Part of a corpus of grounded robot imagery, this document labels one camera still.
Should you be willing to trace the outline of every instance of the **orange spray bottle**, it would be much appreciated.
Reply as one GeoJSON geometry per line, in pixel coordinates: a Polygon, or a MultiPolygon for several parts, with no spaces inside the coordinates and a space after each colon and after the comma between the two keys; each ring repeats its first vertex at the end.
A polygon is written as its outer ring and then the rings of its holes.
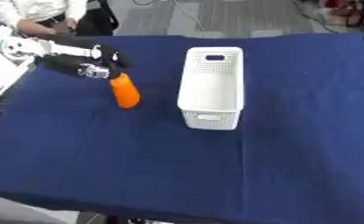
{"type": "Polygon", "coordinates": [[[119,106],[131,109],[140,102],[140,93],[126,73],[109,80],[119,106]]]}

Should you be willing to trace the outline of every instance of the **table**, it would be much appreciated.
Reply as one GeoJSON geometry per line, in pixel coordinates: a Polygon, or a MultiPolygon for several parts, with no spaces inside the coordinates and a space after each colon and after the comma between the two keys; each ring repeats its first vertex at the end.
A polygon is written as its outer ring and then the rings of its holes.
{"type": "Polygon", "coordinates": [[[40,67],[0,118],[0,196],[142,218],[364,224],[362,34],[113,37],[143,100],[40,67]],[[187,49],[239,46],[246,105],[234,131],[188,129],[187,49]]]}

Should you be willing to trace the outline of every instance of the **black chair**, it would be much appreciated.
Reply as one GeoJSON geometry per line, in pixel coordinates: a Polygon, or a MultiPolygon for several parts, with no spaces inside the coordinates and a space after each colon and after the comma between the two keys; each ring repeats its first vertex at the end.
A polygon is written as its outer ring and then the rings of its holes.
{"type": "Polygon", "coordinates": [[[109,6],[108,0],[88,0],[89,3],[97,1],[101,5],[101,11],[100,10],[90,10],[88,13],[93,14],[93,17],[100,16],[100,13],[104,13],[110,22],[111,29],[115,30],[119,27],[118,19],[116,18],[116,15],[111,10],[109,6]]]}

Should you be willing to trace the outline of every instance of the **white basket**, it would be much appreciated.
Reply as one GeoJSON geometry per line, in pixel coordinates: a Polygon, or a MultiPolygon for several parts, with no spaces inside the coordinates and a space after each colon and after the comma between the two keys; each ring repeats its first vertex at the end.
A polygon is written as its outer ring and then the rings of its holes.
{"type": "Polygon", "coordinates": [[[234,130],[243,104],[241,48],[194,47],[187,52],[178,97],[187,126],[234,130]]]}

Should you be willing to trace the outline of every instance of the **person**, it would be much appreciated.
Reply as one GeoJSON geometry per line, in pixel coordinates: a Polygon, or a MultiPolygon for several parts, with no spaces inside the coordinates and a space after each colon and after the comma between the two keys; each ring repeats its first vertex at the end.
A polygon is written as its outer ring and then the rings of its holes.
{"type": "Polygon", "coordinates": [[[0,0],[0,22],[29,36],[56,34],[61,23],[77,36],[102,35],[86,12],[87,0],[0,0]]]}

